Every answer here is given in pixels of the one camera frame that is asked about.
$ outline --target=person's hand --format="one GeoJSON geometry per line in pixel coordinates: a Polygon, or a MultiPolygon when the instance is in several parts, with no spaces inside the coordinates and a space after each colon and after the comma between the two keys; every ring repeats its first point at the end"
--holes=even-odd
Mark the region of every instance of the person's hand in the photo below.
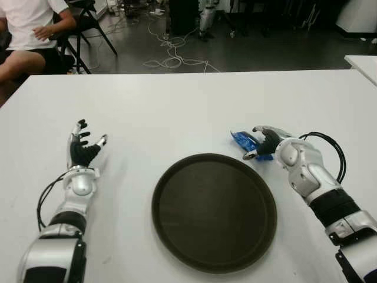
{"type": "Polygon", "coordinates": [[[41,41],[47,40],[50,36],[54,34],[51,26],[34,28],[33,31],[35,37],[41,41]]]}

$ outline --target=black shorts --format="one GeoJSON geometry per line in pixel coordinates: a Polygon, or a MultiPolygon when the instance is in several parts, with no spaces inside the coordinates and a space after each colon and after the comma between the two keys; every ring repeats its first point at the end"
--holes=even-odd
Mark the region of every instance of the black shorts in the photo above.
{"type": "MultiPolygon", "coordinates": [[[[2,54],[0,54],[0,64],[4,63],[13,51],[14,50],[3,51],[2,54]]],[[[42,55],[46,62],[45,68],[43,69],[43,74],[64,74],[64,68],[61,61],[61,57],[55,48],[32,49],[26,51],[35,52],[42,55]]]]}

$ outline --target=black cable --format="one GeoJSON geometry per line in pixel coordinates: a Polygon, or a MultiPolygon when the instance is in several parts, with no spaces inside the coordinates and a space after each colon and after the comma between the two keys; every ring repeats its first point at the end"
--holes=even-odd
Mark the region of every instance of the black cable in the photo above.
{"type": "Polygon", "coordinates": [[[37,206],[37,221],[38,221],[39,231],[41,231],[41,227],[43,227],[43,228],[46,227],[45,223],[43,223],[42,218],[41,218],[42,205],[43,205],[45,199],[47,198],[47,196],[49,195],[49,193],[51,192],[52,188],[55,186],[56,183],[63,180],[63,177],[65,176],[65,174],[67,174],[67,173],[65,172],[64,174],[60,175],[55,181],[53,181],[51,184],[49,184],[43,190],[43,192],[41,193],[41,195],[39,197],[38,206],[37,206]]]}
{"type": "Polygon", "coordinates": [[[340,161],[340,169],[339,169],[339,173],[338,173],[336,180],[339,183],[342,183],[342,181],[343,181],[343,179],[346,175],[347,164],[346,164],[346,157],[345,157],[344,152],[343,152],[342,148],[340,147],[340,145],[333,138],[329,137],[326,134],[320,133],[318,131],[311,131],[310,133],[303,134],[299,138],[300,139],[303,138],[304,140],[306,140],[306,138],[310,137],[310,136],[320,137],[321,139],[326,140],[329,144],[331,144],[334,147],[334,149],[336,150],[336,152],[339,156],[339,161],[340,161]]]}

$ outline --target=white t-shirt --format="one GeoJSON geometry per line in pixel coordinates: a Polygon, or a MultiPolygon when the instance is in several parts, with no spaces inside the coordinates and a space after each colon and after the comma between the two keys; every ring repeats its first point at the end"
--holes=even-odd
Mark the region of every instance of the white t-shirt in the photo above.
{"type": "Polygon", "coordinates": [[[8,50],[55,47],[55,41],[38,40],[33,29],[53,24],[54,12],[67,8],[64,0],[0,0],[0,18],[6,18],[12,34],[8,50]]]}

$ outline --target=equipment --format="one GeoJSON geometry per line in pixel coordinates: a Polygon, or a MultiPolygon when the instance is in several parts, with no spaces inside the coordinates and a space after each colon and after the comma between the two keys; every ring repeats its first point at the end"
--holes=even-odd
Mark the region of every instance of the equipment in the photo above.
{"type": "Polygon", "coordinates": [[[345,173],[343,151],[332,143],[341,157],[338,181],[325,169],[320,151],[305,140],[269,126],[258,126],[253,131],[261,131],[265,140],[256,150],[246,153],[244,159],[275,153],[289,172],[291,187],[324,225],[332,243],[340,246],[335,257],[348,282],[377,282],[377,221],[360,210],[340,184],[345,173]]]}
{"type": "Polygon", "coordinates": [[[89,168],[89,164],[107,142],[104,135],[96,144],[84,147],[88,142],[81,139],[90,133],[80,132],[86,127],[85,120],[81,120],[73,128],[67,145],[68,171],[51,183],[39,199],[38,227],[43,229],[21,259],[17,282],[81,283],[84,280],[86,244],[82,236],[96,191],[95,179],[100,176],[98,169],[89,168]],[[41,206],[60,180],[63,180],[65,200],[45,227],[40,216],[41,206]]]}
{"type": "Polygon", "coordinates": [[[212,27],[214,17],[216,16],[216,6],[220,0],[206,0],[206,7],[200,14],[199,37],[205,38],[210,36],[208,30],[212,27]]]}

